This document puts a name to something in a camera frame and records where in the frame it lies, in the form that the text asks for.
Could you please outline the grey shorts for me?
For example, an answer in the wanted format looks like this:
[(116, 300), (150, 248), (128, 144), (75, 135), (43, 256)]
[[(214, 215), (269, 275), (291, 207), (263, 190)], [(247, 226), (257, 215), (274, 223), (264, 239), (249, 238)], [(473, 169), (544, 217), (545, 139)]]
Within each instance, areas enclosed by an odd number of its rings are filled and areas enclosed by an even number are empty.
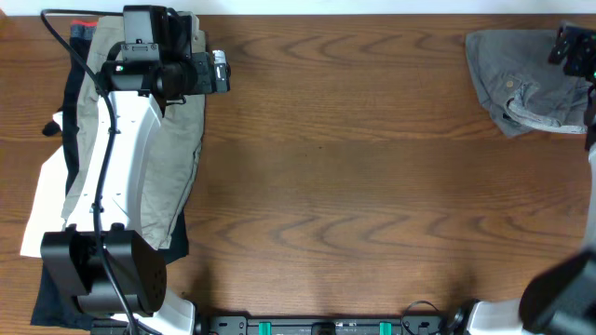
[(589, 83), (548, 62), (551, 30), (483, 30), (466, 36), (466, 57), (481, 107), (509, 138), (533, 130), (584, 134)]

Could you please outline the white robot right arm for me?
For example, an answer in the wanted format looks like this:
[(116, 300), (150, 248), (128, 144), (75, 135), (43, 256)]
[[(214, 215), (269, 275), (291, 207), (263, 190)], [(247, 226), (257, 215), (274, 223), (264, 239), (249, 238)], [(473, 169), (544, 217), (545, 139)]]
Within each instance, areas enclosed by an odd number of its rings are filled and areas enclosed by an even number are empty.
[(535, 277), (520, 299), (462, 306), (437, 334), (595, 334), (595, 31), (563, 24), (549, 63), (564, 61), (566, 75), (592, 83), (583, 122), (592, 173), (588, 225), (594, 228), (586, 228), (575, 256)]

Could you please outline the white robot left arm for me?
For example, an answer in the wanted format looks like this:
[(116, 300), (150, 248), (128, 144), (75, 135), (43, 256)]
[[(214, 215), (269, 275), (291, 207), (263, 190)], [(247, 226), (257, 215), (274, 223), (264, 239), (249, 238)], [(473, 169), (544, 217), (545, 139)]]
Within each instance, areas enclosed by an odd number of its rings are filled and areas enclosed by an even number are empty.
[(163, 257), (142, 234), (150, 153), (170, 106), (225, 93), (223, 51), (196, 52), (197, 17), (170, 7), (127, 6), (124, 37), (89, 72), (98, 125), (83, 190), (41, 257), (61, 298), (94, 328), (122, 334), (205, 334), (196, 306), (173, 293)]

